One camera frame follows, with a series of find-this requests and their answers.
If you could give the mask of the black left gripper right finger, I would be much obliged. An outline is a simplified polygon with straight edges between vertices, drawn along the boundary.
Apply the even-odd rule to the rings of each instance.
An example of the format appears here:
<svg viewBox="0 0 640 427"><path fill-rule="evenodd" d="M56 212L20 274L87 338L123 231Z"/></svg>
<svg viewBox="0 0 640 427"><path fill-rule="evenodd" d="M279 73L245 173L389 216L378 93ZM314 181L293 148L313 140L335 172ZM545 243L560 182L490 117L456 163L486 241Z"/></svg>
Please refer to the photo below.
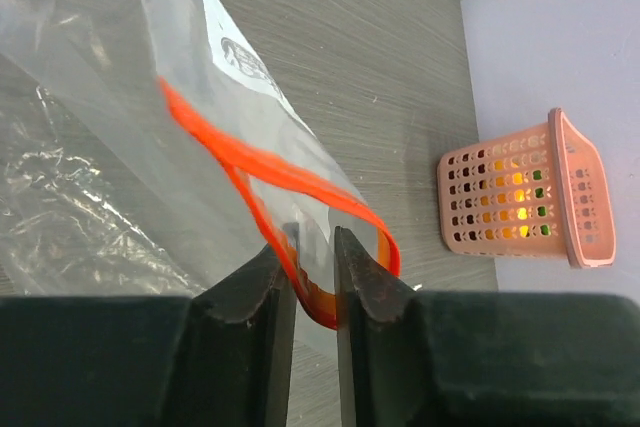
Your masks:
<svg viewBox="0 0 640 427"><path fill-rule="evenodd" d="M635 426L639 309L600 294L416 291L334 234L346 426Z"/></svg>

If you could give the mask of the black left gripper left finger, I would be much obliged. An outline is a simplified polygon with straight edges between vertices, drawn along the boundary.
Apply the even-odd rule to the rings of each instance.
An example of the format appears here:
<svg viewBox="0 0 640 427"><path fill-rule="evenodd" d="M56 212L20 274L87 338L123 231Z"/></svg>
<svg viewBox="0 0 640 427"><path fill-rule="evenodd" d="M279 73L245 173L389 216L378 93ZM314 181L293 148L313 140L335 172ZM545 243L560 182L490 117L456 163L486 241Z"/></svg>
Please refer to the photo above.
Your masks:
<svg viewBox="0 0 640 427"><path fill-rule="evenodd" d="M296 298L271 248L197 297L5 297L5 426L282 426Z"/></svg>

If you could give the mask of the orange mango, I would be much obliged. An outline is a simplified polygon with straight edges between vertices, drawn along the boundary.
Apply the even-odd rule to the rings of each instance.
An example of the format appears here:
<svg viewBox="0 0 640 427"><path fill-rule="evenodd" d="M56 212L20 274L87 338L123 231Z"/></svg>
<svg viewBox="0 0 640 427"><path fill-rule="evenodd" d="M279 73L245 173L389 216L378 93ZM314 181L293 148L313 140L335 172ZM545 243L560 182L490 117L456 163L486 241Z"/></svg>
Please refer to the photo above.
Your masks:
<svg viewBox="0 0 640 427"><path fill-rule="evenodd" d="M520 155L487 163L481 188L478 220L485 240L516 240L531 236L530 190L526 161Z"/></svg>

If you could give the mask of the clear zip top bag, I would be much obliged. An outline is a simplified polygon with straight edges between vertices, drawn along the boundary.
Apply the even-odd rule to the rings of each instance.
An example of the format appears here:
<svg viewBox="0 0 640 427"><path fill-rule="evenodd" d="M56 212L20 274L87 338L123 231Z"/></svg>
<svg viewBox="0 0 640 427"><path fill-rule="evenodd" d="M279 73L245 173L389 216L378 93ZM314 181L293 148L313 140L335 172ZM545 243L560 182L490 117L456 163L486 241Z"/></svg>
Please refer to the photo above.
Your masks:
<svg viewBox="0 0 640 427"><path fill-rule="evenodd" d="M24 295L197 296L265 246L336 353L333 232L384 223L220 0L1 0L1 268Z"/></svg>

